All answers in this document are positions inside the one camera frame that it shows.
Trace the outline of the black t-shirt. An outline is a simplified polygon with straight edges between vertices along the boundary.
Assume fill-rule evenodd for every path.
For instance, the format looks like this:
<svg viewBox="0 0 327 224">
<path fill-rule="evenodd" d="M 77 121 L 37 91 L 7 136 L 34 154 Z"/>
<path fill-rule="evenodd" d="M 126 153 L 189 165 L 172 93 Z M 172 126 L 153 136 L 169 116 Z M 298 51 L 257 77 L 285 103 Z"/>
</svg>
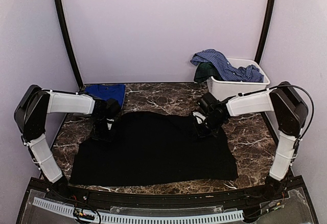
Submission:
<svg viewBox="0 0 327 224">
<path fill-rule="evenodd" d="M 203 119 L 199 113 L 123 114 L 103 138 L 89 137 L 79 145 L 69 181 L 122 187 L 237 179 L 225 132 L 200 137 L 196 126 Z"/>
</svg>

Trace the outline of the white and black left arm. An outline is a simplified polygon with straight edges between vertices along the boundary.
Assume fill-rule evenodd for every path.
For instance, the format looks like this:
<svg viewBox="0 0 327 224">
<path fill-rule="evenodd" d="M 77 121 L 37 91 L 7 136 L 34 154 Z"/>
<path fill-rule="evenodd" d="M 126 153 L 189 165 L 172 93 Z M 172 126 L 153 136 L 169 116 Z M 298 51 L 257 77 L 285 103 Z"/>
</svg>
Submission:
<svg viewBox="0 0 327 224">
<path fill-rule="evenodd" d="M 106 123 L 121 111 L 118 100 L 107 100 L 88 93 L 56 91 L 32 84 L 24 93 L 14 112 L 14 121 L 20 131 L 22 143 L 28 148 L 33 163 L 52 187 L 60 201 L 68 201 L 72 190 L 63 182 L 66 177 L 57 164 L 47 138 L 49 117 L 77 114 Z"/>
</svg>

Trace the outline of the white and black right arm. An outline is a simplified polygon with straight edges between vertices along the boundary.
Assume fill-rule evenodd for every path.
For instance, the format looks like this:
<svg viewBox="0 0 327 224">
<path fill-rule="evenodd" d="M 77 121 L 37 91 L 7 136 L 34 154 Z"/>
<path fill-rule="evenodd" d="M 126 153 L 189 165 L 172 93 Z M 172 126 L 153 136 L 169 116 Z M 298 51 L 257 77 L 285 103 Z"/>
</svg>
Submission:
<svg viewBox="0 0 327 224">
<path fill-rule="evenodd" d="M 272 200 L 281 191 L 281 182 L 297 157 L 299 144 L 314 118 L 315 106 L 307 105 L 298 93 L 310 94 L 302 87 L 284 81 L 277 86 L 248 93 L 239 93 L 220 101 L 207 93 L 198 101 L 202 114 L 194 114 L 195 130 L 200 137 L 217 131 L 231 117 L 251 113 L 272 112 L 278 124 L 278 144 L 268 177 L 274 181 L 261 188 L 261 196 Z"/>
</svg>

